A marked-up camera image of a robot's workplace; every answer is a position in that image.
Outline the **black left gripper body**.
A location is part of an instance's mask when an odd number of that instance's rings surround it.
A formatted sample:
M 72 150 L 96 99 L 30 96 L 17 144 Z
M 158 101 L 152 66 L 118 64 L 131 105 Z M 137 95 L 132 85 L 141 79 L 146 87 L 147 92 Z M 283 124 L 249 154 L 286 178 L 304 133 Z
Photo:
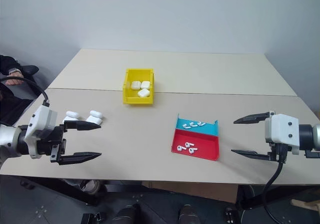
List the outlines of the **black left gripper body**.
M 36 142 L 38 154 L 50 156 L 51 162 L 65 163 L 63 157 L 67 141 L 63 138 L 65 132 L 65 126 L 61 124 L 56 126 L 46 138 L 38 140 Z

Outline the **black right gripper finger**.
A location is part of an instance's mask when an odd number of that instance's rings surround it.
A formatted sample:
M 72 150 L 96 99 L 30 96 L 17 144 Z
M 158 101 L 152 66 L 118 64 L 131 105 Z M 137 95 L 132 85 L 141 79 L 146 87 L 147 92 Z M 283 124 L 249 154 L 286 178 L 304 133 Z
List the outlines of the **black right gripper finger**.
M 270 161 L 270 156 L 268 154 L 258 154 L 256 151 L 250 150 L 231 150 L 234 153 L 240 154 L 244 157 L 251 158 L 251 159 L 260 159 L 260 160 L 267 160 Z
M 273 111 L 259 114 L 251 114 L 235 120 L 233 124 L 256 124 L 260 121 L 265 121 L 267 118 L 270 118 L 273 115 L 275 115 L 275 112 Z

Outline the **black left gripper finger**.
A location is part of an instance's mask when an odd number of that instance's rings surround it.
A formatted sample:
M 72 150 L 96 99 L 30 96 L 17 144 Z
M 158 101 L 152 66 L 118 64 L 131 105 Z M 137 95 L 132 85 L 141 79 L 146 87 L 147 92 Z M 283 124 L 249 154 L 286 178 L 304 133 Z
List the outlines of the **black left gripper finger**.
M 83 163 L 101 156 L 98 152 L 76 152 L 73 155 L 63 155 L 58 160 L 59 165 Z
M 87 121 L 65 121 L 64 130 L 76 129 L 77 131 L 87 131 L 101 128 L 100 125 Z

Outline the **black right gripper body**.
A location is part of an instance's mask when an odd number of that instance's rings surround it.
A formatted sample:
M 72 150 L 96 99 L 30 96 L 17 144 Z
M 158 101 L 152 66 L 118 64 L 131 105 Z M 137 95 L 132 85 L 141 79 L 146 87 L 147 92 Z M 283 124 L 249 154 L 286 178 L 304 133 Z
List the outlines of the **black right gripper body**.
M 287 144 L 270 143 L 271 151 L 268 152 L 269 161 L 286 162 L 288 152 L 292 151 L 292 147 Z

